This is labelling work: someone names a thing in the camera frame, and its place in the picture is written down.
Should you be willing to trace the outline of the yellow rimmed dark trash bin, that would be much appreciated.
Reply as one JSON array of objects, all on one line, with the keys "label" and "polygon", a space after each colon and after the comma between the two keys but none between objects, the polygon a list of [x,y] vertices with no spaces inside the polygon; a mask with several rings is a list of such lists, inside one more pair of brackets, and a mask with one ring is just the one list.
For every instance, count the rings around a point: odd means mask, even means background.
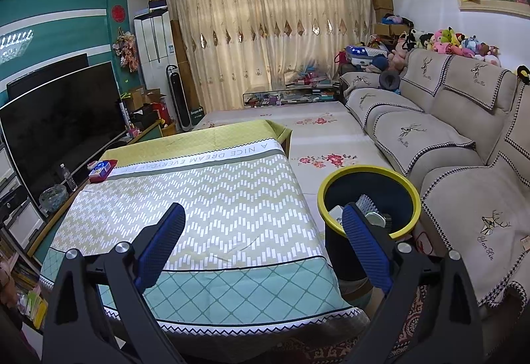
[{"label": "yellow rimmed dark trash bin", "polygon": [[378,214],[370,214],[371,225],[381,227],[394,240],[406,237],[420,215],[419,193],[403,175],[392,169],[356,165],[340,168],[326,177],[317,194],[317,209],[325,223],[325,248],[339,280],[359,281],[366,273],[342,227],[346,205],[361,194],[369,196]]}]

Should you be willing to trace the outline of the patterned tablecloth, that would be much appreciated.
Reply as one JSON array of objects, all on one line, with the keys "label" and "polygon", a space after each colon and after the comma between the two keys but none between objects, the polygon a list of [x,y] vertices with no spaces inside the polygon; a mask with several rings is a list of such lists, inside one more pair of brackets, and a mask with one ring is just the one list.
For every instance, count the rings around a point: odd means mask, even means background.
[{"label": "patterned tablecloth", "polygon": [[339,283],[289,163],[289,128],[270,120],[219,126],[109,152],[118,164],[76,197],[48,249],[52,287],[69,249],[105,253],[157,223],[186,222],[145,300],[175,335],[270,335],[367,326]]}]

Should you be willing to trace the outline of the red tissue box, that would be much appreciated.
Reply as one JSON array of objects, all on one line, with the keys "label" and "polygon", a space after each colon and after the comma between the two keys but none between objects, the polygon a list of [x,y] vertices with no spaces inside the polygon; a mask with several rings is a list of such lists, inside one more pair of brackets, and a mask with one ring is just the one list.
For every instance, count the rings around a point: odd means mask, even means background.
[{"label": "red tissue box", "polygon": [[117,159],[96,162],[88,175],[89,182],[96,184],[105,181],[117,164]]}]

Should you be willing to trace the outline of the clear water bottle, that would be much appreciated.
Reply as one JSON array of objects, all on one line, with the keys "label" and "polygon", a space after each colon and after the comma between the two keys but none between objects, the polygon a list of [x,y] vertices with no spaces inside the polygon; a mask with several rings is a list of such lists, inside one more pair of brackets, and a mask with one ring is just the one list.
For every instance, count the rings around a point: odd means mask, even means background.
[{"label": "clear water bottle", "polygon": [[73,193],[75,190],[77,190],[76,181],[74,180],[70,170],[66,167],[64,163],[61,163],[59,167],[60,167],[61,174],[64,178],[64,181],[68,185],[70,191]]}]

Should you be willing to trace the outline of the glass ashtray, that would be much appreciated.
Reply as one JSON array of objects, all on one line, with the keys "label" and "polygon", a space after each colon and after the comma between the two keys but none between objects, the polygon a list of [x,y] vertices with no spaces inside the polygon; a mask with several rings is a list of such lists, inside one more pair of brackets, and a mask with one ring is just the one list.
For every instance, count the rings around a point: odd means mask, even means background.
[{"label": "glass ashtray", "polygon": [[63,184],[54,184],[39,196],[39,203],[47,214],[52,214],[60,209],[68,197],[67,187]]}]

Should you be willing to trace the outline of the beige sofa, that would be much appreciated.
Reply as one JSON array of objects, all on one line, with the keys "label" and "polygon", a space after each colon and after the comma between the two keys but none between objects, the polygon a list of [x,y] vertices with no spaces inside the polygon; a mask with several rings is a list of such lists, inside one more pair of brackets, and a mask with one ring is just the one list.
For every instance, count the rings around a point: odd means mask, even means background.
[{"label": "beige sofa", "polygon": [[529,301],[529,73],[416,49],[400,86],[343,75],[345,104],[417,188],[427,255],[458,251],[480,305]]}]

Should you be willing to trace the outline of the black television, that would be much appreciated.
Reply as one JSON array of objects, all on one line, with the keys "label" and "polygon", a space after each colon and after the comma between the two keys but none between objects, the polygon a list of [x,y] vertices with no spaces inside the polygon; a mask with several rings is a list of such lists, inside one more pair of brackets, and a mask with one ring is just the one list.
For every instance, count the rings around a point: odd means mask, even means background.
[{"label": "black television", "polygon": [[52,79],[1,107],[1,129],[14,166],[33,200],[126,131],[112,63]]}]

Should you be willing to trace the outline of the black tower fan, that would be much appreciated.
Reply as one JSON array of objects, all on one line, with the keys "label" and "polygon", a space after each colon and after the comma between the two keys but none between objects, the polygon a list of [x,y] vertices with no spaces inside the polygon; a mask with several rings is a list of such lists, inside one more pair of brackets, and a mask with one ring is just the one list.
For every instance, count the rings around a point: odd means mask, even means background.
[{"label": "black tower fan", "polygon": [[169,64],[166,67],[166,76],[179,125],[183,132],[189,132],[192,130],[193,124],[178,66]]}]

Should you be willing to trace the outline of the artificial flower bunch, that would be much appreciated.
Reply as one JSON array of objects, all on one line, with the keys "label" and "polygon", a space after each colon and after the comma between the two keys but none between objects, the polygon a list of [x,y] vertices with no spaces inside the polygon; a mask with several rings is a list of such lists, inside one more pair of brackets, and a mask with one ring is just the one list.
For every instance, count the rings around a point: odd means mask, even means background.
[{"label": "artificial flower bunch", "polygon": [[118,28],[117,39],[112,44],[112,49],[120,60],[120,67],[136,73],[139,67],[139,57],[136,49],[135,35],[130,31]]}]

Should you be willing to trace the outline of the plush toy pile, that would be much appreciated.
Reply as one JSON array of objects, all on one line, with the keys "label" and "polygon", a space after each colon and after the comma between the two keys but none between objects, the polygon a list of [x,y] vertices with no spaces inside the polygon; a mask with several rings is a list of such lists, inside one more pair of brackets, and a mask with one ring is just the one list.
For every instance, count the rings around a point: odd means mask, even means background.
[{"label": "plush toy pile", "polygon": [[407,31],[401,33],[392,51],[384,50],[380,35],[374,34],[371,46],[348,46],[338,54],[339,67],[337,75],[346,73],[402,73],[406,59],[412,51],[426,50],[440,55],[457,55],[476,59],[479,62],[501,67],[500,53],[497,46],[488,45],[476,36],[466,36],[455,32],[451,27],[438,30],[436,33],[416,30],[409,21]]}]

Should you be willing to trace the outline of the beige curtains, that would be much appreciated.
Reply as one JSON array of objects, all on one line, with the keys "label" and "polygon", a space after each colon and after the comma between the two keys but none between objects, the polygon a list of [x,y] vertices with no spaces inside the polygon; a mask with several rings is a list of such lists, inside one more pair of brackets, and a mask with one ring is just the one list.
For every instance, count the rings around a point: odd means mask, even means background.
[{"label": "beige curtains", "polygon": [[198,101],[207,112],[242,107],[247,89],[284,89],[314,66],[366,41],[371,0],[167,0],[179,22]]}]

